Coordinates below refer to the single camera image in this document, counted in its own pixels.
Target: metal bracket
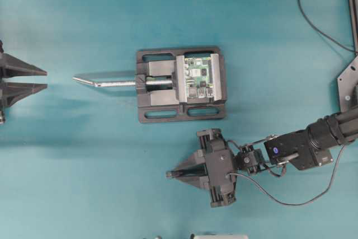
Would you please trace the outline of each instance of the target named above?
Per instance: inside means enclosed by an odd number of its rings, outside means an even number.
[[[338,76],[337,84],[341,112],[346,112],[358,105],[358,57]]]

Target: circuit board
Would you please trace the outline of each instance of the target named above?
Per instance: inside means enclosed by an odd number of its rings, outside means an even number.
[[[185,58],[184,75],[188,98],[214,96],[210,57]]]

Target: wire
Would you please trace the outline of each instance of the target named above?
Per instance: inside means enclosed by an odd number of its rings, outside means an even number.
[[[267,164],[263,164],[263,167],[265,168],[265,170],[267,170],[272,176],[275,177],[283,177],[284,175],[286,175],[286,164],[283,164],[282,166],[282,170],[281,170],[281,174],[276,174],[275,172],[273,172],[273,170],[271,170],[272,167],[269,167]]]
[[[249,176],[246,176],[244,174],[240,174],[240,173],[229,173],[228,175],[234,175],[234,176],[240,176],[240,177],[243,177],[249,181],[251,181],[252,183],[254,183],[256,185],[256,187],[258,187],[259,190],[261,190],[261,192],[263,192],[264,194],[266,194],[270,199],[272,199],[273,201],[281,204],[281,205],[284,205],[284,206],[287,206],[287,207],[299,207],[301,205],[306,205],[306,204],[310,204],[314,201],[316,201],[318,198],[322,197],[324,194],[326,194],[332,184],[333,184],[333,181],[335,180],[335,175],[336,175],[336,172],[337,172],[337,168],[338,168],[338,164],[340,162],[340,159],[341,159],[341,156],[342,156],[342,153],[345,149],[345,145],[342,146],[338,156],[337,156],[337,160],[336,160],[336,163],[335,163],[335,167],[333,168],[333,171],[332,171],[332,176],[331,176],[331,180],[329,181],[329,184],[328,184],[328,187],[323,191],[321,192],[320,194],[318,194],[317,196],[313,197],[311,200],[308,200],[308,201],[305,201],[304,203],[299,203],[299,204],[289,204],[289,203],[283,203],[279,200],[277,200],[275,197],[273,197],[271,194],[269,194],[256,180],[252,179],[251,177]]]
[[[327,35],[326,33],[324,33],[322,30],[320,30],[318,27],[316,27],[311,20],[307,17],[306,13],[303,11],[302,5],[301,5],[301,0],[297,0],[298,2],[298,7],[303,15],[303,17],[305,18],[305,20],[307,21],[307,23],[313,28],[315,29],[315,31],[317,31],[318,33],[320,33],[322,36],[324,36],[325,38],[329,39],[330,41],[332,41],[333,43],[337,44],[338,46],[340,46],[341,48],[350,51],[352,53],[357,53],[358,51],[352,50],[346,46],[344,46],[343,44],[339,43],[337,40],[335,40],[334,38],[332,38],[331,36]]]
[[[227,142],[233,144],[241,152],[240,146],[234,140],[227,140]]]

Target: metal rod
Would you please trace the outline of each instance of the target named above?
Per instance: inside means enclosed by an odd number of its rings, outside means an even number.
[[[93,87],[134,87],[136,85],[135,80],[128,80],[128,81],[92,81],[90,79],[84,79],[81,77],[73,77],[75,81],[80,83],[90,85]],[[173,82],[171,79],[160,79],[160,78],[150,78],[148,77],[145,85],[148,86],[160,86],[160,85],[171,85]]]

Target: blue-green table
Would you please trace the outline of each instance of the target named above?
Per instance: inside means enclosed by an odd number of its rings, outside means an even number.
[[[352,44],[347,0],[303,0],[309,17]],[[326,196],[284,208],[239,180],[237,202],[165,178],[197,149],[196,131],[222,128],[251,142],[339,110],[336,77],[353,54],[325,41],[296,0],[0,0],[6,52],[46,71],[47,90],[7,110],[0,130],[0,238],[355,238],[358,152],[342,157]],[[135,91],[95,90],[76,73],[135,72],[139,49],[218,45],[226,59],[228,117],[141,124]],[[336,157],[338,150],[332,151]],[[332,165],[283,179],[255,177],[277,198],[307,200]]]

